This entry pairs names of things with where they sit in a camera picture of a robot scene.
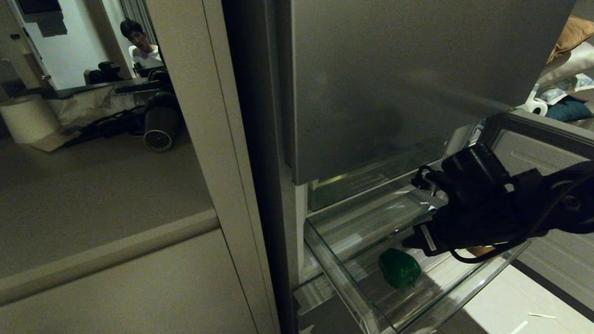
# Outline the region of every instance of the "brown pillow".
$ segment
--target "brown pillow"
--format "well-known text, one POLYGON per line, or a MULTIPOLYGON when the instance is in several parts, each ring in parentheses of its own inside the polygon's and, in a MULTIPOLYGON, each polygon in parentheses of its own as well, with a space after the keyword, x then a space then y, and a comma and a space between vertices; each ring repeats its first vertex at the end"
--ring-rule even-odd
POLYGON ((546 63, 550 63, 565 52, 573 50, 594 35, 594 22, 570 15, 546 63))

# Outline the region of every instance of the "man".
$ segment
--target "man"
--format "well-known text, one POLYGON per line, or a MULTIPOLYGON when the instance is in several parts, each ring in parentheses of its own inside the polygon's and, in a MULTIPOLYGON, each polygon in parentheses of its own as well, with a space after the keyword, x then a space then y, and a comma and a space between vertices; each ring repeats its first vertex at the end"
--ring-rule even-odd
POLYGON ((119 29, 124 37, 134 44, 128 49, 134 70, 164 66, 159 47, 149 43, 147 33, 138 22, 126 19, 120 23, 119 29))

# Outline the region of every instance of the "curtain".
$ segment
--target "curtain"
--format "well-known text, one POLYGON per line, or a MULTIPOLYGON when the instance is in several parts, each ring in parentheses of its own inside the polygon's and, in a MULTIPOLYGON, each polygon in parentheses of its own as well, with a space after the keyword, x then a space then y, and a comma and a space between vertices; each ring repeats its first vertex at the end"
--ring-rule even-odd
POLYGON ((143 27, 147 33, 148 40, 152 44, 157 44, 157 36, 154 33, 153 22, 150 20, 149 10, 144 0, 119 0, 126 18, 134 20, 143 27))

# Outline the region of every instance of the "floor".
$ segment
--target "floor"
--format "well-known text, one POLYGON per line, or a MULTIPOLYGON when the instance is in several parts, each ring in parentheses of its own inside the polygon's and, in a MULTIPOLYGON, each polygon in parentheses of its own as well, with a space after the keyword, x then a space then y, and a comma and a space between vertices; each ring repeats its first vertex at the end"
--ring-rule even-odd
POLYGON ((436 334, 594 334, 594 323, 508 266, 436 334))

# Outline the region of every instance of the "white t-shirt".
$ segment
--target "white t-shirt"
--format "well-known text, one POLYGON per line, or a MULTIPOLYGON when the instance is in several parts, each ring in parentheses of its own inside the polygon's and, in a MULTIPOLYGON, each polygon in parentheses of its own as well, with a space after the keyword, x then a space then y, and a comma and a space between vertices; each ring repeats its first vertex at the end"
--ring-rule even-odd
POLYGON ((161 55, 159 55, 159 47, 156 45, 151 53, 144 53, 134 45, 130 46, 128 52, 130 53, 130 58, 132 58, 132 67, 134 67, 135 63, 140 63, 142 68, 164 66, 161 55))

